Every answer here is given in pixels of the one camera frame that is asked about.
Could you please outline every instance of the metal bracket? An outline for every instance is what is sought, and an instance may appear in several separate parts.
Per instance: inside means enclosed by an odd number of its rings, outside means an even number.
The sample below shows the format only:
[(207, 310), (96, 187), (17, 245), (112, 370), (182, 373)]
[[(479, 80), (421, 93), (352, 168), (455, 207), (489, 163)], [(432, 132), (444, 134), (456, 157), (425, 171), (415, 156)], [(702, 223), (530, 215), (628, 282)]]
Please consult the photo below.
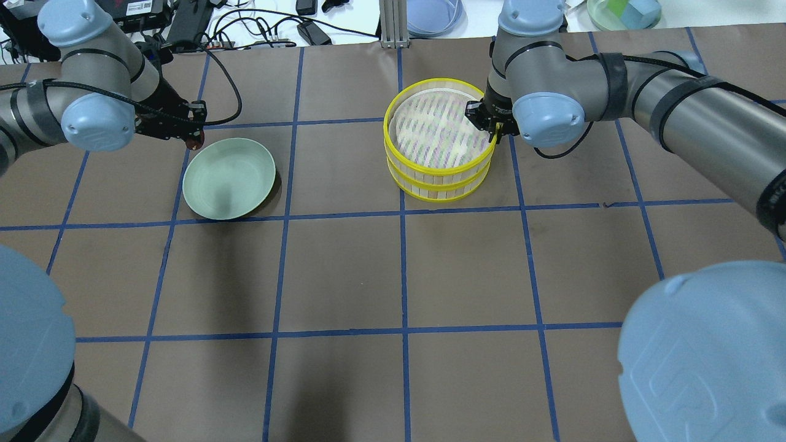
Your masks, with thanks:
[(380, 42), (385, 49), (410, 47), (406, 27), (406, 0), (380, 0)]

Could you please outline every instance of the robotic arm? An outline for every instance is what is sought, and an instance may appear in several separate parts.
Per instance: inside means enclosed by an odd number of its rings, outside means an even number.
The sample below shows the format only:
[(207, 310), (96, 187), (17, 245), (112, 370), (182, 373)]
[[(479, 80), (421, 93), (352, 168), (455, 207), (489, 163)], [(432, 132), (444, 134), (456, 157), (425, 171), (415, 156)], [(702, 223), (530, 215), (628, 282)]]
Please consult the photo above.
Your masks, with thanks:
[(585, 121), (632, 118), (786, 239), (783, 111), (715, 77), (667, 67), (699, 70), (692, 53), (570, 61), (558, 32), (563, 10), (562, 0), (505, 2), (485, 96), (467, 106), (473, 124), (489, 132), (501, 125), (502, 134), (547, 148), (577, 138)]
[[(189, 149), (202, 146), (204, 101), (180, 98), (93, 0), (52, 0), (38, 22), (61, 48), (62, 77), (11, 85), (0, 94), (0, 175), (24, 153), (62, 142), (116, 150), (138, 133), (180, 138)], [(122, 95), (147, 109), (91, 90)]]

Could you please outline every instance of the yellow rim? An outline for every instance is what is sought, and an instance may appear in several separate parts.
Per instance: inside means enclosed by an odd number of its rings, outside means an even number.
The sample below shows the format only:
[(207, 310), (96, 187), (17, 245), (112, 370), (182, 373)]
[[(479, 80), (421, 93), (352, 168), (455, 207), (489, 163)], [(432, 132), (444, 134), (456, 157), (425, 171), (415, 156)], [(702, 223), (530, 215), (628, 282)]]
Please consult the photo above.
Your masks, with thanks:
[(391, 101), (391, 104), (387, 107), (387, 111), (385, 112), (385, 117), (384, 117), (384, 120), (382, 122), (382, 125), (383, 125), (382, 130), (384, 131), (385, 145), (388, 147), (388, 149), (391, 151), (391, 153), (393, 153), (393, 155), (396, 157), (396, 159), (398, 159), (399, 161), (404, 163), (408, 168), (411, 168), (411, 169), (413, 169), (415, 171), (419, 171), (421, 173), (425, 173), (425, 174), (429, 174), (429, 175), (435, 175), (435, 176), (456, 175), (458, 173), (462, 173), (464, 171), (467, 171), (467, 170), (477, 166), (484, 159), (486, 159), (486, 157), (491, 155), (491, 152), (494, 151), (494, 146), (497, 145), (497, 133), (494, 133), (494, 137), (491, 139), (491, 143), (489, 143), (488, 147), (486, 147), (486, 150), (484, 150), (483, 153), (481, 153), (479, 157), (477, 157), (474, 160), (468, 162), (467, 164), (462, 164), (461, 166), (458, 166), (458, 167), (455, 167), (455, 168), (438, 169), (438, 168), (427, 168), (425, 166), (421, 166), (421, 165), (419, 165), (419, 164), (417, 164), (417, 163), (407, 159), (406, 157), (404, 157), (404, 154), (399, 152), (399, 150), (396, 149), (395, 145), (393, 144), (393, 140), (391, 140), (390, 131), (387, 128), (388, 124), (390, 124), (390, 118), (391, 118), (391, 114), (393, 113), (393, 108), (396, 107), (396, 105), (399, 103), (399, 101), (404, 96), (406, 96), (412, 89), (414, 89), (414, 88), (416, 88), (418, 86), (421, 86), (421, 85), (426, 84), (426, 83), (434, 83), (434, 82), (459, 83), (459, 84), (461, 84), (463, 86), (466, 86), (466, 87), (470, 88), (471, 90), (475, 91), (477, 93), (477, 96), (479, 96), (479, 97), (483, 96), (483, 92), (480, 89), (478, 89), (477, 87), (474, 87), (472, 84), (469, 84), (469, 83), (467, 83), (465, 81), (461, 81), (459, 79), (436, 78), (436, 79), (425, 79), (423, 81), (419, 81), (419, 82), (417, 82), (417, 83), (407, 87), (405, 90), (402, 90), (401, 92), (399, 92), (399, 94), (395, 96), (393, 101)]
[(429, 184), (427, 182), (418, 181), (412, 178), (411, 176), (408, 176), (406, 173), (402, 172), (401, 169), (397, 168), (396, 165), (393, 164), (390, 158), (387, 159), (387, 165), (392, 170), (396, 171), (401, 178), (403, 178), (405, 181), (407, 181), (409, 184), (412, 184), (413, 186), (420, 187), (421, 189), (433, 190), (435, 192), (448, 192), (451, 190), (460, 189), (461, 187), (464, 187), (469, 183), (478, 179), (478, 177), (482, 173), (488, 171), (488, 168), (491, 166), (491, 161), (489, 161), (485, 166), (480, 168), (480, 170), (474, 173), (471, 177), (467, 179), (462, 179), (460, 182), (454, 182), (451, 184)]
[(395, 183), (396, 183), (397, 185), (399, 185), (399, 189), (403, 190), (403, 191), (404, 191), (404, 193), (406, 193), (407, 195), (410, 195), (412, 198), (416, 198), (416, 199), (418, 199), (418, 200), (421, 200), (421, 201), (426, 201), (426, 202), (428, 202), (428, 203), (450, 203), (450, 202), (452, 202), (452, 201), (458, 201), (458, 200), (460, 200), (461, 198), (468, 197), (469, 195), (472, 195), (472, 193), (474, 193), (476, 190), (478, 190), (478, 188), (480, 187), (480, 185), (481, 185), (481, 184), (483, 184), (483, 182), (484, 182), (484, 181), (486, 181), (486, 177), (487, 177), (487, 176), (488, 176), (488, 173), (486, 173), (486, 174), (485, 174), (485, 175), (484, 175), (484, 176), (483, 176), (483, 177), (480, 179), (480, 181), (478, 181), (478, 185), (477, 185), (477, 186), (475, 186), (475, 187), (472, 187), (472, 188), (471, 188), (471, 189), (470, 189), (470, 190), (469, 190), (467, 193), (464, 193), (464, 194), (462, 194), (462, 195), (459, 195), (459, 196), (457, 196), (457, 197), (452, 197), (452, 198), (445, 198), (445, 199), (442, 199), (442, 200), (440, 200), (440, 199), (438, 199), (438, 198), (428, 198), (428, 197), (422, 197), (422, 196), (420, 196), (420, 195), (418, 195), (418, 194), (414, 193), (413, 191), (411, 191), (411, 190), (409, 190), (409, 189), (405, 188), (404, 186), (402, 186), (402, 184), (400, 183), (400, 181), (399, 181), (399, 180), (397, 180), (397, 178), (395, 177), (395, 175), (391, 174), (391, 177), (393, 178), (393, 181), (395, 181)]

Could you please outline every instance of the white label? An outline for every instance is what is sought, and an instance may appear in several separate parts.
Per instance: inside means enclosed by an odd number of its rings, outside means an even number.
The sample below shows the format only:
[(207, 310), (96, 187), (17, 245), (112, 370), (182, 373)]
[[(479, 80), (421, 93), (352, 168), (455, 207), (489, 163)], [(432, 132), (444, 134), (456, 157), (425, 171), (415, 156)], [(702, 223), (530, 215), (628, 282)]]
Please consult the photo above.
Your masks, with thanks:
[(152, 0), (144, 0), (143, 2), (129, 3), (126, 8), (127, 16), (135, 16), (139, 14), (146, 14), (152, 11)]

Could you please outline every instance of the basket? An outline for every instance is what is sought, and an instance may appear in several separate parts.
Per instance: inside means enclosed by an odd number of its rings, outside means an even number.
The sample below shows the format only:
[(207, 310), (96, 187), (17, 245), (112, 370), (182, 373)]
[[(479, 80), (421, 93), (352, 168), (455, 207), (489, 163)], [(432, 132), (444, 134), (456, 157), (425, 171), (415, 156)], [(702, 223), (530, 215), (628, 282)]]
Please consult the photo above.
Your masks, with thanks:
[(387, 108), (387, 166), (399, 187), (430, 202), (449, 202), (477, 190), (488, 174), (495, 135), (464, 117), (480, 89), (456, 79), (427, 79), (407, 87)]

